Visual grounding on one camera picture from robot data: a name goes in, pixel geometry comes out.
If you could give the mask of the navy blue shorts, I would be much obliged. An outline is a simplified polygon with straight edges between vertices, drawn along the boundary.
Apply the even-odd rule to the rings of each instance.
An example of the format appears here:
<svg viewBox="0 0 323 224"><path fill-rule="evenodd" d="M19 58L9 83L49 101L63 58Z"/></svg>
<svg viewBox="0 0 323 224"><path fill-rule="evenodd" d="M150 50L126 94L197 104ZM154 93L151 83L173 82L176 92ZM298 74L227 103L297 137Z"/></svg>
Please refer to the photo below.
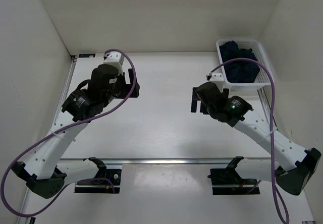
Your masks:
<svg viewBox="0 0 323 224"><path fill-rule="evenodd" d="M247 58L257 61L252 49L240 49L235 41L229 41L219 47L223 62L236 58ZM249 61L234 61L225 65L227 80L230 83L254 83L260 68Z"/></svg>

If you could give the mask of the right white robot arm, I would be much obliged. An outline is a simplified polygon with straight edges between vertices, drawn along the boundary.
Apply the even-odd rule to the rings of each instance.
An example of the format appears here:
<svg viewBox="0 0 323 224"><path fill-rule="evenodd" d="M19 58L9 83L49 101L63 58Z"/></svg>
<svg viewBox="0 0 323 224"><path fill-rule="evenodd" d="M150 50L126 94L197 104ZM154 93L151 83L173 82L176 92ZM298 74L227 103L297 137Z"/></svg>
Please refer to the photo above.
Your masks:
<svg viewBox="0 0 323 224"><path fill-rule="evenodd" d="M234 157L225 169L215 171L209 178L221 185L241 184L245 179L276 182L285 192L298 196L321 158L316 148L305 149L267 123L243 98L229 96L229 90L220 91L213 82L192 89L191 112L200 112L229 125L251 138L274 160L256 160Z"/></svg>

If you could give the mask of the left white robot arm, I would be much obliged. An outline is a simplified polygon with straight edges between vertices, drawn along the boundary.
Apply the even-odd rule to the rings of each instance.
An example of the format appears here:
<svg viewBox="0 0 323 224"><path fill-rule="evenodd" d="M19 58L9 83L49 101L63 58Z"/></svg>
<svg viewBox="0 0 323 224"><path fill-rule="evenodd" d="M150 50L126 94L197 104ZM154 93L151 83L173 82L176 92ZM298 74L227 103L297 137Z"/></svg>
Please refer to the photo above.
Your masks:
<svg viewBox="0 0 323 224"><path fill-rule="evenodd" d="M50 138L40 143L26 160L14 163L12 171L33 193L50 199L68 184L87 179L100 184L105 180L106 166L96 157L77 164L60 163L60 159L76 136L114 99L139 96L140 86L133 68L128 73L130 83L126 83L125 74L115 66L101 64L95 68L90 79L81 82L63 103L49 132Z"/></svg>

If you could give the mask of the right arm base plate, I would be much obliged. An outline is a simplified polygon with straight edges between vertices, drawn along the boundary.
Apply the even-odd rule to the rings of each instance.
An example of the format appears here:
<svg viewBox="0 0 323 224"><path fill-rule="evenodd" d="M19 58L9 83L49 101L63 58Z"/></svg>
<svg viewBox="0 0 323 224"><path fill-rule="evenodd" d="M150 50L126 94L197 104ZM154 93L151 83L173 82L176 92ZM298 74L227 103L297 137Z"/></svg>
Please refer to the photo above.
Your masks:
<svg viewBox="0 0 323 224"><path fill-rule="evenodd" d="M244 158L235 157L225 168L210 169L207 176L211 180L213 195L259 195L257 179L241 178L236 172L238 163Z"/></svg>

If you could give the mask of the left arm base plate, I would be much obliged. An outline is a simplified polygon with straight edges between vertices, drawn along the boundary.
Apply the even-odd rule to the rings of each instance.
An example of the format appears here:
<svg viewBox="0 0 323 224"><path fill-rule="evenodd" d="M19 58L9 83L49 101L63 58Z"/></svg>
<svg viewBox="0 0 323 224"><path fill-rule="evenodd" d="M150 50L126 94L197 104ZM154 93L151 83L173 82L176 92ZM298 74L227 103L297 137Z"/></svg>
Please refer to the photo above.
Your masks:
<svg viewBox="0 0 323 224"><path fill-rule="evenodd" d="M121 165L106 165L95 157L88 158L98 167L96 175L75 184L74 192L82 194L119 194L122 176Z"/></svg>

